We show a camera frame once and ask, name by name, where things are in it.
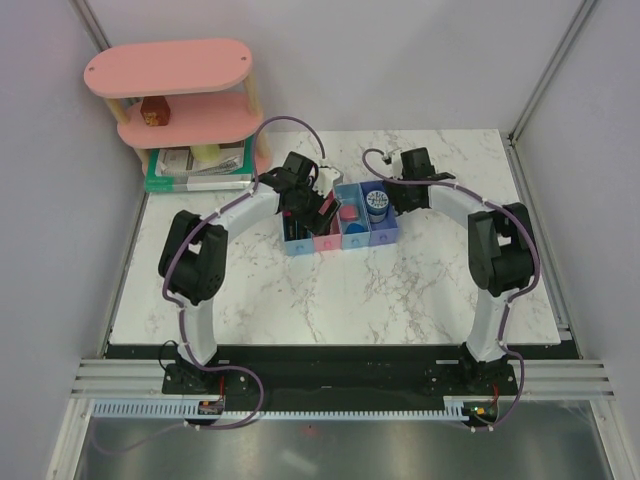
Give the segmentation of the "purple plastic drawer box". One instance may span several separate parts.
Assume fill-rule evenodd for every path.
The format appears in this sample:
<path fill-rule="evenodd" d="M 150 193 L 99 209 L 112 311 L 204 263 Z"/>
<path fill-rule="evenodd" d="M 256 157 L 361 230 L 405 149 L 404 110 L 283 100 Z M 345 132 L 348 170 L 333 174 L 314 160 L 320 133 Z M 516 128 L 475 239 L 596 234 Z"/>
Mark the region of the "purple plastic drawer box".
<path fill-rule="evenodd" d="M 370 247 L 393 244 L 397 241 L 399 227 L 391 206 L 390 197 L 382 181 L 361 182 L 364 208 L 369 221 Z"/>

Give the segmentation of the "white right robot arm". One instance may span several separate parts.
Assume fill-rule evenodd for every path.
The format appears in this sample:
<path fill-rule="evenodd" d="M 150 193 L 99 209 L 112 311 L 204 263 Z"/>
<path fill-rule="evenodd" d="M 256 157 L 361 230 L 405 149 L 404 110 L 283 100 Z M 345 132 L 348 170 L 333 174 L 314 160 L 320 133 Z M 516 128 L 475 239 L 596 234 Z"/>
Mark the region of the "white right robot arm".
<path fill-rule="evenodd" d="M 396 149 L 382 156 L 392 177 L 384 182 L 394 210 L 431 209 L 466 229 L 468 268 L 478 288 L 474 322 L 464 347 L 473 358 L 458 368 L 467 392 L 483 392 L 494 381 L 489 363 L 507 354 L 505 332 L 511 303 L 528 292 L 540 273 L 527 208 L 497 205 L 460 185 L 454 175 L 438 173 L 424 147 Z"/>

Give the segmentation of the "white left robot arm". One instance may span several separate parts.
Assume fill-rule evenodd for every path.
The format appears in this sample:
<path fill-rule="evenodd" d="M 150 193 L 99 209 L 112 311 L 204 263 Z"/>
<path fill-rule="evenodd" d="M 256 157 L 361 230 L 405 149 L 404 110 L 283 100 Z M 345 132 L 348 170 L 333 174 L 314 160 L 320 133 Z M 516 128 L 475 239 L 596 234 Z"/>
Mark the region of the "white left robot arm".
<path fill-rule="evenodd" d="M 208 393 L 219 382 L 213 299 L 226 274 L 228 246 L 260 221 L 286 213 L 309 233 L 329 231 L 340 208 L 330 197 L 343 174 L 291 152 L 282 166 L 257 176 L 252 186 L 206 218 L 182 210 L 170 226 L 158 272 L 162 296 L 178 308 L 178 353 L 190 362 L 185 382 Z"/>

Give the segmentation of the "blue round cleaning gel jar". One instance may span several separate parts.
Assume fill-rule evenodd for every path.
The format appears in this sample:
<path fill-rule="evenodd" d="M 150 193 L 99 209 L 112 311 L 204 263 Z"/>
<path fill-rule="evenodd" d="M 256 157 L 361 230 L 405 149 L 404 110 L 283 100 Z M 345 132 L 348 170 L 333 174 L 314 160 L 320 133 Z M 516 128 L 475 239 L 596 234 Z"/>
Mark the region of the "blue round cleaning gel jar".
<path fill-rule="evenodd" d="M 365 197 L 365 207 L 372 224 L 382 222 L 388 213 L 390 201 L 388 195 L 380 189 L 369 191 Z"/>

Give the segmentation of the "pink and grey eraser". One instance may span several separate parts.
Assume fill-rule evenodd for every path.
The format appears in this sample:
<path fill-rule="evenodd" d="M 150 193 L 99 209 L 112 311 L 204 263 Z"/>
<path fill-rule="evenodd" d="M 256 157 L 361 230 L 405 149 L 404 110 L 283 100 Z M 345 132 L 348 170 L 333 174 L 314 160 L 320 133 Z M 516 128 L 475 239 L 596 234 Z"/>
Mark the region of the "pink and grey eraser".
<path fill-rule="evenodd" d="M 352 223 L 357 222 L 359 218 L 359 211 L 356 205 L 343 205 L 339 209 L 339 218 L 342 222 Z"/>

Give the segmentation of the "blue cap black highlighter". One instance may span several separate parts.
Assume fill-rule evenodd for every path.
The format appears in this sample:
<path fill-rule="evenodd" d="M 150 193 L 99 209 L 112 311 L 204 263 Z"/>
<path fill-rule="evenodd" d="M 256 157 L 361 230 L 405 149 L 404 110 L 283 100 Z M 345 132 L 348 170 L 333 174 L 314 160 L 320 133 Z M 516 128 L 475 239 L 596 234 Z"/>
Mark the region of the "blue cap black highlighter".
<path fill-rule="evenodd" d="M 295 239 L 304 240 L 310 237 L 309 230 L 299 221 L 295 222 Z"/>

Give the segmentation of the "pink cap black highlighter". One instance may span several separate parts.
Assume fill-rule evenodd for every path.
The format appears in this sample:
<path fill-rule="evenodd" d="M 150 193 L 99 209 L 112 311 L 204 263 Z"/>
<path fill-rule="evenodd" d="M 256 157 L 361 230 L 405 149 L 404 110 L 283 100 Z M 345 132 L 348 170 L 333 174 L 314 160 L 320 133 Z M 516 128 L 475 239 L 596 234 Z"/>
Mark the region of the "pink cap black highlighter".
<path fill-rule="evenodd" d="M 296 239 L 296 221 L 289 212 L 283 213 L 284 239 L 293 241 Z"/>

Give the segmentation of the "pink plastic drawer box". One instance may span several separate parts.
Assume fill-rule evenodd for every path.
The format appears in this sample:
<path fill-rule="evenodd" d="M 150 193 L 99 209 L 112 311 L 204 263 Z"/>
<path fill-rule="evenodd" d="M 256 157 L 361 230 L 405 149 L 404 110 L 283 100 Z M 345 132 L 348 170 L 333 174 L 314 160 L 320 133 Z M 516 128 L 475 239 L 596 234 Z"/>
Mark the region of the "pink plastic drawer box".
<path fill-rule="evenodd" d="M 338 213 L 334 214 L 329 229 L 324 234 L 312 236 L 312 242 L 316 252 L 340 250 L 342 248 L 342 234 Z"/>

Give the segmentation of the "blue and grey eraser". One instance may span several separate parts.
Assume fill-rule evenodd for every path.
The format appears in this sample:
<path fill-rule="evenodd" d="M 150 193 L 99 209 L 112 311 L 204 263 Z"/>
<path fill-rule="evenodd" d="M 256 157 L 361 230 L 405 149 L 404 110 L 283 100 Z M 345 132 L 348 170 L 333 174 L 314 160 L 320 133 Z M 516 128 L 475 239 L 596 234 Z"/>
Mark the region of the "blue and grey eraser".
<path fill-rule="evenodd" d="M 367 231 L 367 228 L 364 227 L 363 225 L 358 223 L 351 223 L 348 225 L 345 233 L 348 235 L 351 235 L 351 234 L 365 233 L 366 231 Z"/>

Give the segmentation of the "light blue end drawer box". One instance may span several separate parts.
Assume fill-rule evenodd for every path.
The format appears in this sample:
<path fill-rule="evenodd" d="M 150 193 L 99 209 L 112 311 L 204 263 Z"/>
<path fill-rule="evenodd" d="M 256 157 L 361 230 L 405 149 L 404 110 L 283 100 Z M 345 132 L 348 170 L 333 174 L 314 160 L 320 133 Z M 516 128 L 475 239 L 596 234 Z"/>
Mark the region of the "light blue end drawer box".
<path fill-rule="evenodd" d="M 284 250 L 288 256 L 309 255 L 315 252 L 311 232 L 297 222 L 289 212 L 282 214 Z"/>

